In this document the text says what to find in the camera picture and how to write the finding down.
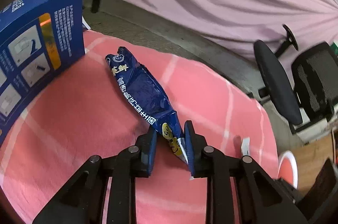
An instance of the metal screw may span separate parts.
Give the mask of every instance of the metal screw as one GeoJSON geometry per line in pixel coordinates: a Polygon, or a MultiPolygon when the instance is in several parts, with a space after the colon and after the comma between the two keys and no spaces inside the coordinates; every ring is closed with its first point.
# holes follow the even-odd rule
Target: metal screw
{"type": "Polygon", "coordinates": [[[243,156],[243,161],[245,162],[245,163],[251,163],[252,162],[252,158],[250,157],[250,156],[243,156]]]}
{"type": "Polygon", "coordinates": [[[97,162],[97,161],[99,161],[100,160],[100,157],[98,156],[98,155],[92,155],[90,158],[89,158],[89,161],[90,162],[93,162],[93,163],[95,163],[95,162],[97,162]]]}
{"type": "Polygon", "coordinates": [[[204,151],[205,151],[206,153],[212,153],[212,152],[214,151],[214,148],[211,147],[211,146],[205,146],[205,147],[204,147],[204,151]]]}
{"type": "Polygon", "coordinates": [[[128,148],[128,151],[131,153],[137,153],[139,151],[139,148],[137,146],[130,146],[128,148]]]}

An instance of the office chair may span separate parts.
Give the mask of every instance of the office chair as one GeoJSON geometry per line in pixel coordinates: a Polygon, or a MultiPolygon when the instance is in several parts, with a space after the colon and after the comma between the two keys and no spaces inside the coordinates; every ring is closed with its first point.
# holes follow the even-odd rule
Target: office chair
{"type": "Polygon", "coordinates": [[[301,53],[291,65],[295,87],[292,90],[285,70],[278,60],[286,49],[297,41],[290,29],[285,42],[275,54],[263,41],[254,43],[254,53],[265,87],[259,90],[261,98],[270,96],[281,116],[285,117],[292,134],[300,132],[323,118],[330,121],[334,105],[338,103],[338,58],[330,46],[322,42],[301,53]],[[301,125],[300,107],[304,108],[310,122],[301,125]]]}

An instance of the mesh chair back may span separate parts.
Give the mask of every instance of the mesh chair back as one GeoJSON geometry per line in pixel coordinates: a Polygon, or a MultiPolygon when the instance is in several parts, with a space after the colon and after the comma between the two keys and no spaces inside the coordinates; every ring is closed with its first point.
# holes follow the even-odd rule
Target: mesh chair back
{"type": "Polygon", "coordinates": [[[291,65],[295,91],[313,120],[327,111],[327,101],[338,103],[338,58],[326,43],[300,54],[291,65]]]}

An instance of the chair armrest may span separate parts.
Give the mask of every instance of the chair armrest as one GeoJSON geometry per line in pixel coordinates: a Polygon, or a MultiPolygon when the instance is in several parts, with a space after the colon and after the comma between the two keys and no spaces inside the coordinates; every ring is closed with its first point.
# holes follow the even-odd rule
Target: chair armrest
{"type": "Polygon", "coordinates": [[[299,133],[302,130],[305,130],[305,129],[315,125],[316,123],[321,121],[323,118],[324,118],[324,116],[321,115],[321,116],[311,120],[310,122],[303,124],[302,126],[298,127],[297,129],[295,129],[294,125],[289,122],[290,131],[291,131],[292,134],[299,133]]]}
{"type": "Polygon", "coordinates": [[[275,52],[275,56],[277,58],[279,58],[288,49],[290,45],[293,45],[294,48],[298,51],[298,44],[291,29],[289,29],[289,27],[285,24],[283,24],[283,28],[285,28],[286,30],[286,39],[275,52]]]}

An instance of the white stripe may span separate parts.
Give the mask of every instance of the white stripe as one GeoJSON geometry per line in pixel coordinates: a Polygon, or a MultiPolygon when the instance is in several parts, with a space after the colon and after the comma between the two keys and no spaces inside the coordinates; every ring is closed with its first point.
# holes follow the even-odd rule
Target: white stripe
{"type": "MultiPolygon", "coordinates": [[[[200,63],[200,62],[196,62],[196,61],[194,61],[194,62],[197,64],[197,66],[204,68],[207,72],[209,72],[212,76],[216,77],[217,79],[220,79],[221,81],[226,82],[226,83],[230,83],[227,79],[225,79],[223,76],[221,76],[217,72],[213,71],[211,68],[209,68],[205,64],[200,63]]],[[[251,100],[251,98],[249,96],[247,96],[243,91],[241,91],[238,87],[236,87],[233,84],[231,84],[231,85],[233,87],[233,90],[235,90],[240,96],[243,96],[245,99],[251,100]]]]}
{"type": "Polygon", "coordinates": [[[175,101],[172,104],[174,106],[173,108],[177,109],[177,111],[182,112],[183,114],[186,114],[189,118],[194,120],[194,122],[200,123],[218,134],[223,133],[224,129],[221,126],[214,124],[212,121],[200,115],[199,113],[193,112],[192,110],[175,101]]]}
{"type": "Polygon", "coordinates": [[[105,39],[107,39],[106,36],[104,36],[104,37],[99,37],[99,38],[95,39],[93,42],[91,42],[91,43],[86,47],[86,49],[87,49],[88,51],[92,50],[92,49],[93,49],[95,46],[97,46],[98,44],[103,43],[103,42],[105,41],[105,39]]]}
{"type": "MultiPolygon", "coordinates": [[[[259,150],[260,149],[258,147],[250,146],[250,151],[252,152],[255,151],[256,153],[259,154],[259,150]]],[[[267,160],[278,161],[277,153],[271,153],[271,152],[264,151],[262,153],[262,157],[264,157],[267,160]]]]}
{"type": "Polygon", "coordinates": [[[13,129],[10,135],[10,139],[8,140],[8,144],[6,146],[3,158],[0,163],[0,172],[2,174],[0,176],[0,187],[3,187],[3,180],[4,180],[5,173],[6,173],[6,169],[7,169],[8,163],[12,155],[12,151],[13,151],[13,148],[16,142],[16,138],[18,137],[18,134],[21,130],[23,122],[24,120],[21,117],[19,117],[14,123],[13,129]]]}
{"type": "Polygon", "coordinates": [[[1,160],[1,163],[0,163],[0,173],[2,174],[0,176],[0,186],[1,187],[3,185],[3,180],[4,180],[5,173],[6,173],[6,169],[7,169],[8,163],[9,163],[9,161],[11,159],[12,151],[13,151],[15,143],[16,143],[16,138],[18,137],[18,134],[19,134],[19,132],[21,130],[21,127],[22,127],[22,125],[24,123],[24,120],[26,119],[29,110],[36,104],[36,102],[38,101],[38,99],[40,98],[40,96],[42,95],[42,93],[44,91],[45,91],[45,89],[43,89],[42,91],[40,91],[38,93],[38,95],[35,96],[35,98],[22,111],[22,113],[20,114],[20,117],[14,123],[13,130],[12,130],[11,135],[10,135],[10,139],[8,141],[8,144],[7,144],[5,152],[4,152],[4,156],[3,156],[2,160],[1,160]]]}
{"type": "Polygon", "coordinates": [[[165,211],[177,211],[188,213],[204,213],[206,212],[206,206],[199,206],[194,204],[182,203],[173,200],[163,199],[157,196],[152,196],[148,192],[136,191],[136,200],[148,204],[165,211]]]}
{"type": "Polygon", "coordinates": [[[223,132],[223,139],[221,143],[221,151],[225,152],[226,145],[228,143],[228,139],[230,136],[230,123],[231,123],[231,115],[232,111],[234,108],[234,95],[232,93],[232,85],[230,82],[226,81],[226,86],[228,88],[228,93],[229,93],[229,104],[228,104],[228,109],[226,111],[226,117],[225,117],[225,128],[223,132]]]}
{"type": "Polygon", "coordinates": [[[179,57],[173,54],[159,81],[163,88],[165,88],[165,86],[168,84],[170,77],[174,73],[178,60],[179,60],[179,57]]]}
{"type": "Polygon", "coordinates": [[[265,138],[264,131],[263,131],[264,115],[263,115],[263,112],[262,112],[261,105],[257,101],[255,101],[255,102],[256,102],[257,108],[259,109],[259,112],[261,113],[260,125],[261,125],[262,141],[261,141],[261,145],[259,147],[259,159],[258,159],[258,164],[260,165],[262,163],[262,151],[263,151],[263,147],[264,147],[264,138],[265,138]]]}
{"type": "Polygon", "coordinates": [[[28,114],[28,118],[26,118],[26,124],[40,141],[67,165],[78,167],[85,161],[84,159],[75,156],[75,154],[72,155],[67,148],[63,147],[56,139],[46,133],[30,114],[28,114]]]}
{"type": "Polygon", "coordinates": [[[100,63],[101,65],[108,67],[106,60],[101,55],[93,51],[89,51],[86,55],[89,56],[91,59],[95,60],[96,62],[100,63]]]}

